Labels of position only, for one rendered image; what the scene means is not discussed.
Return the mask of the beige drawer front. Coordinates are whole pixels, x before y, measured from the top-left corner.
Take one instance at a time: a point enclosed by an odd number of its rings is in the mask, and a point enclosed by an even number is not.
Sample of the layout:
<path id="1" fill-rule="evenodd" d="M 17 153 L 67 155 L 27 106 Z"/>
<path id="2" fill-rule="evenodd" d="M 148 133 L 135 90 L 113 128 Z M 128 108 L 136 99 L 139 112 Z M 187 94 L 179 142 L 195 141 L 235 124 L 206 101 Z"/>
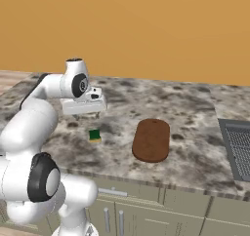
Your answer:
<path id="1" fill-rule="evenodd" d="M 238 223 L 250 222 L 250 202 L 216 197 L 208 217 Z"/>
<path id="2" fill-rule="evenodd" d="M 209 199 L 209 196 L 199 193 L 167 189 L 165 192 L 164 206 L 171 209 L 190 205 L 205 206 L 208 204 Z"/>
<path id="3" fill-rule="evenodd" d="M 147 181 L 135 180 L 114 180 L 110 178 L 94 177 L 93 181 L 98 188 L 114 189 L 128 193 L 128 197 L 158 202 L 162 204 L 164 201 L 164 190 Z"/>

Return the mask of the brown wooden cutting board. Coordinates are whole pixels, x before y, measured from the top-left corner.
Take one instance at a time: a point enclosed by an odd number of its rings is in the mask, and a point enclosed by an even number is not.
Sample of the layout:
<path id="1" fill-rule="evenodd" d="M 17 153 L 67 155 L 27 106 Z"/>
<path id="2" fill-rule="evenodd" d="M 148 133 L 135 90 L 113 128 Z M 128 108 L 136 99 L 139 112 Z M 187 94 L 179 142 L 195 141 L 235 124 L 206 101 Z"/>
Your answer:
<path id="1" fill-rule="evenodd" d="M 144 119 L 134 136 L 132 153 L 147 163 L 164 161 L 169 154 L 170 126 L 163 120 Z"/>

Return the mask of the green and yellow sponge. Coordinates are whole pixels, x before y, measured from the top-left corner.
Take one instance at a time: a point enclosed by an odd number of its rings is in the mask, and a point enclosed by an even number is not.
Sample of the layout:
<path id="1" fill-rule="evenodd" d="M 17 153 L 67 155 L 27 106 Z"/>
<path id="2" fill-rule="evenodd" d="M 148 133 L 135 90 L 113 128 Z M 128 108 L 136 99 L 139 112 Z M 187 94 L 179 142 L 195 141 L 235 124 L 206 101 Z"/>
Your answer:
<path id="1" fill-rule="evenodd" d="M 100 134 L 100 130 L 96 129 L 96 130 L 91 130 L 89 132 L 89 141 L 90 142 L 97 142 L 97 141 L 101 141 L 101 134 Z"/>

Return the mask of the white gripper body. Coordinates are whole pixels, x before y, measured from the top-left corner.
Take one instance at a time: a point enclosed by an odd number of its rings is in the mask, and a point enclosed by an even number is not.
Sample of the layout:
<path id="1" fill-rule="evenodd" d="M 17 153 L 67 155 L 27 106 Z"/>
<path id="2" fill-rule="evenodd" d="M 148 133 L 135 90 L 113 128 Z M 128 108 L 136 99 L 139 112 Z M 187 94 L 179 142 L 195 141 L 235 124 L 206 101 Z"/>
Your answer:
<path id="1" fill-rule="evenodd" d="M 77 102 L 72 98 L 62 98 L 62 113 L 64 115 L 78 115 L 85 113 L 98 113 L 107 109 L 104 96 L 100 96 L 94 100 L 86 100 Z"/>

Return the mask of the grey sink basin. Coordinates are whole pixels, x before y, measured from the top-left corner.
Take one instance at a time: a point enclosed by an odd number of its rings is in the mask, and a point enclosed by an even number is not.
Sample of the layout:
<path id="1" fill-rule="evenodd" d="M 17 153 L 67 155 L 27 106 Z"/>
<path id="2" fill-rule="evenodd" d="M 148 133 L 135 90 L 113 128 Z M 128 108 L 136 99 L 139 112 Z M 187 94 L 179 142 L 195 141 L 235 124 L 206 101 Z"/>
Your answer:
<path id="1" fill-rule="evenodd" d="M 250 182 L 250 122 L 219 119 L 235 180 Z"/>

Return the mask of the beige cupboard door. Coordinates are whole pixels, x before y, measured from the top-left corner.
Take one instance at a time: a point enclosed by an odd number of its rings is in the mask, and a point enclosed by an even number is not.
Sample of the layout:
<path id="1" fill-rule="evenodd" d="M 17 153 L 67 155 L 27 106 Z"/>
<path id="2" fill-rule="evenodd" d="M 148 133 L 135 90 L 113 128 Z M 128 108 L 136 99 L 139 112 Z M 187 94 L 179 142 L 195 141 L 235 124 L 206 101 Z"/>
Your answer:
<path id="1" fill-rule="evenodd" d="M 108 208 L 109 210 L 109 233 L 105 231 L 104 208 Z M 99 232 L 99 236 L 116 236 L 115 209 L 113 202 L 97 199 L 96 202 L 88 209 L 88 213 L 91 223 Z"/>
<path id="2" fill-rule="evenodd" d="M 206 218 L 200 236 L 250 236 L 250 226 Z"/>
<path id="3" fill-rule="evenodd" d="M 200 236 L 203 217 L 167 212 L 142 205 L 115 203 L 119 236 L 119 211 L 124 212 L 124 236 Z"/>

